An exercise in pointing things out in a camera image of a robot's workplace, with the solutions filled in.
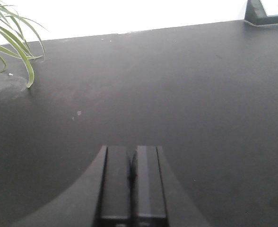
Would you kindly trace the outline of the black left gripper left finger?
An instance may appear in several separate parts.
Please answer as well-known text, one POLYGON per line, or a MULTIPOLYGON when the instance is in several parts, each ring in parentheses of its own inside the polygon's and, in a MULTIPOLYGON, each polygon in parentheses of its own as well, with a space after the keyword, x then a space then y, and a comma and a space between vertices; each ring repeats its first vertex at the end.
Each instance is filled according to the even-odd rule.
POLYGON ((102 146, 63 193, 14 227, 129 227, 130 163, 125 147, 102 146))

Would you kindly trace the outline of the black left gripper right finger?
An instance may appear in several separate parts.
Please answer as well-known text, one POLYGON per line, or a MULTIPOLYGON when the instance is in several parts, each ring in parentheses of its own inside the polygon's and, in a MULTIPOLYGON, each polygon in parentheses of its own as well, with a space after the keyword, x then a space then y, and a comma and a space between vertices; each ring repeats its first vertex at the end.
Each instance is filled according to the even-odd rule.
POLYGON ((172 172, 160 146, 138 146, 132 161, 135 227, 209 227, 172 172))

